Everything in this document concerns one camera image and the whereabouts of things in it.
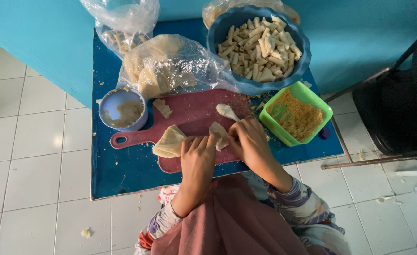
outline white tile floor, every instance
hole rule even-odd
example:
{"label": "white tile floor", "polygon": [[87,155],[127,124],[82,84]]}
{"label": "white tile floor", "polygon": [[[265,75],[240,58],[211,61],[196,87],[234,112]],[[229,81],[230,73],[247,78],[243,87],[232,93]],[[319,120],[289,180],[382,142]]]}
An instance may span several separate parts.
{"label": "white tile floor", "polygon": [[[331,102],[354,158],[379,152],[351,96]],[[0,48],[0,255],[132,254],[158,191],[90,201],[91,111]],[[285,166],[337,215],[355,255],[416,255],[417,161],[321,170],[345,156]],[[384,203],[381,196],[395,197]],[[80,232],[90,227],[91,238]]]}

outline white plastic spoon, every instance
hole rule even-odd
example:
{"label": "white plastic spoon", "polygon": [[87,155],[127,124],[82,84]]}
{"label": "white plastic spoon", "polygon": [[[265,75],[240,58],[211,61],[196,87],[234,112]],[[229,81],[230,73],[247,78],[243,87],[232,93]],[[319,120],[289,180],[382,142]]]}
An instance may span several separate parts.
{"label": "white plastic spoon", "polygon": [[219,114],[223,115],[226,118],[233,119],[235,121],[240,121],[240,119],[235,115],[234,110],[232,110],[232,107],[230,105],[219,103],[216,106],[216,110]]}

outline blue wall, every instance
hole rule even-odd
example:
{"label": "blue wall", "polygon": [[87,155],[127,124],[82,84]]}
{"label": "blue wall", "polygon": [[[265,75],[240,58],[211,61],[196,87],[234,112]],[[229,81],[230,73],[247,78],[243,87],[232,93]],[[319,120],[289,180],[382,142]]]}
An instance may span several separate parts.
{"label": "blue wall", "polygon": [[[207,0],[161,1],[160,20],[201,16]],[[311,41],[322,93],[392,64],[417,38],[416,0],[289,0]],[[0,0],[0,46],[87,106],[93,18],[77,0]]]}

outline blue table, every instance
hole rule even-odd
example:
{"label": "blue table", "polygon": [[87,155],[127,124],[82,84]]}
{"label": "blue table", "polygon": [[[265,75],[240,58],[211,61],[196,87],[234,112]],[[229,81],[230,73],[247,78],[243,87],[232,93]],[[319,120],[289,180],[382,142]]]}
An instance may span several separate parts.
{"label": "blue table", "polygon": [[[206,46],[207,29],[202,19],[180,20],[158,23],[154,34],[180,34]],[[136,145],[121,150],[110,146],[111,136],[117,132],[105,126],[98,115],[97,99],[117,84],[121,60],[99,40],[94,30],[93,56],[93,97],[92,97],[92,199],[100,199],[123,193],[156,189],[160,186],[179,184],[182,173],[168,174],[161,171],[157,164],[158,157],[152,154],[152,143]],[[319,94],[310,70],[303,75],[303,80],[312,84],[311,90]],[[268,98],[277,91],[272,91]],[[264,97],[251,98],[251,106],[259,105],[266,100]],[[147,102],[149,120],[143,129],[153,125],[152,100]],[[342,154],[342,148],[331,122],[327,124],[331,137],[322,140],[316,136],[310,143],[295,147],[287,147],[273,134],[269,145],[275,158],[283,165],[297,161]],[[215,166],[214,177],[248,171],[243,162],[231,162]]]}

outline blue plastic bowl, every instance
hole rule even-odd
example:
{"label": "blue plastic bowl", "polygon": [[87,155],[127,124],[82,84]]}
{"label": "blue plastic bowl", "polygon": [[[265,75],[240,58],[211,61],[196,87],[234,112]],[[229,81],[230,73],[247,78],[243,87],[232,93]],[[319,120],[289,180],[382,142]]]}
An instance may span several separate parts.
{"label": "blue plastic bowl", "polygon": [[256,7],[253,5],[246,5],[244,7],[235,7],[229,9],[227,12],[219,15],[216,20],[211,24],[207,35],[207,48],[214,54],[217,54],[217,45],[226,40],[229,28],[234,25],[236,28],[245,24],[248,19],[253,20],[259,17],[265,17],[266,20],[271,22],[271,15],[281,18],[287,26],[284,31],[289,32],[296,43],[296,46],[302,51],[303,55],[300,60],[295,61],[294,70],[287,79],[279,82],[267,82],[259,83],[250,79],[242,78],[236,73],[232,72],[239,86],[241,93],[247,95],[259,95],[269,90],[282,89],[297,82],[303,73],[309,68],[309,62],[311,61],[311,50],[309,48],[309,40],[304,35],[300,26],[293,22],[286,14],[275,12],[268,7]]}
{"label": "blue plastic bowl", "polygon": [[[110,125],[105,119],[104,111],[107,110],[109,112],[109,116],[111,117],[111,119],[118,119],[120,117],[120,114],[119,111],[117,111],[117,106],[121,105],[125,101],[130,100],[144,103],[144,113],[142,114],[142,116],[139,117],[139,119],[135,123],[127,127],[113,127],[112,125]],[[147,118],[149,117],[149,111],[147,109],[147,105],[145,104],[144,97],[138,91],[129,88],[114,89],[109,91],[99,103],[98,114],[101,121],[105,125],[122,132],[140,130],[145,125],[145,123],[147,122]]]}

